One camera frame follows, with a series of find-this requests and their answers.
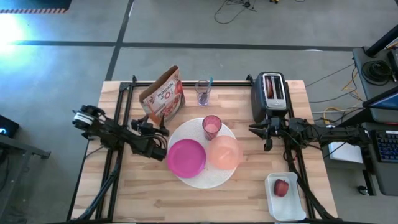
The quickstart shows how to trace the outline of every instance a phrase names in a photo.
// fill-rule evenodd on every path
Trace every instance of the toaster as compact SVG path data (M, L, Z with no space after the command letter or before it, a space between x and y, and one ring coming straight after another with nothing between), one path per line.
M262 72L251 89L253 119L260 123L268 116L284 117L288 112L286 87L283 74Z

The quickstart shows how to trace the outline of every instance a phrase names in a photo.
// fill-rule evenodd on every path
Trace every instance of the concrete floor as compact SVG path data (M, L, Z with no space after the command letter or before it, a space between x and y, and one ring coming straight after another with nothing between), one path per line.
M21 125L19 140L52 151L49 160L32 161L14 199L28 223L66 219L87 144L72 126L70 110L97 103L114 52L114 47L50 45L116 42L127 3L73 0L63 15L0 14L3 39L39 44L0 45L0 114ZM371 45L398 23L394 0L281 0L279 4L257 0L257 12L245 11L228 25L213 20L221 3L135 0L123 40L355 47ZM234 10L229 6L220 19L227 19ZM248 73L255 76L272 70L288 80L310 83L353 63L349 51L122 47L118 56L112 80L130 80L133 74L139 80L154 80L176 64L184 80L210 76L241 80ZM310 101L340 95L351 70L308 87ZM360 84L359 93L364 97ZM311 106L313 111L322 111L355 103L345 96ZM398 197L383 196L378 190L375 197L359 195L354 187L364 182L361 171L331 167L328 175L340 218L373 223L397 220L398 214L390 211L397 210Z

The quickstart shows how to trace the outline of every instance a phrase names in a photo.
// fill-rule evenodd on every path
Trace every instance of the white plate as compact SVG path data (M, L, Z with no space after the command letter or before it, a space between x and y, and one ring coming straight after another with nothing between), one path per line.
M171 135L167 151L169 151L173 144L179 140L192 139L199 142L205 148L207 154L207 145L210 141L205 138L205 133L202 127L203 119L204 118L196 118L181 124ZM222 125L217 134L217 136L222 135L235 138L232 131L225 124ZM221 170L206 161L204 170L197 176L192 178L178 178L189 186L199 189L209 189L225 183L234 174L235 170L236 168L233 170Z

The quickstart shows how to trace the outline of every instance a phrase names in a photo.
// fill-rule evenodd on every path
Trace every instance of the wooden table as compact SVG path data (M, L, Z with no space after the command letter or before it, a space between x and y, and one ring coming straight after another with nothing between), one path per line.
M312 122L310 104L302 80L288 81L295 117ZM120 82L104 82L98 106L110 118L114 116ZM145 88L135 87L130 119L144 116L138 96ZM198 106L195 90L184 87L186 105L166 125L170 133L182 123L217 115L244 146L244 160L233 176L223 185L200 190L184 184L159 162L133 156L125 145L114 222L273 222L268 212L264 180L273 172L288 172L282 158L284 143L274 138L274 147L264 152L262 141L248 131L254 123L249 87L214 87L208 106ZM87 153L97 149L99 141L90 142ZM72 218L78 217L98 193L101 184L106 150L92 154L85 161L76 195ZM309 147L303 157L310 188L326 210L337 217L322 153ZM300 192L302 207L307 210Z

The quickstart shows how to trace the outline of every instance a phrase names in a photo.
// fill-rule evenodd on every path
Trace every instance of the keyboard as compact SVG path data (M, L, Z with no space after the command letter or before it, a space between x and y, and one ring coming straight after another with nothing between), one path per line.
M381 162L398 162L398 132L376 132L377 148Z

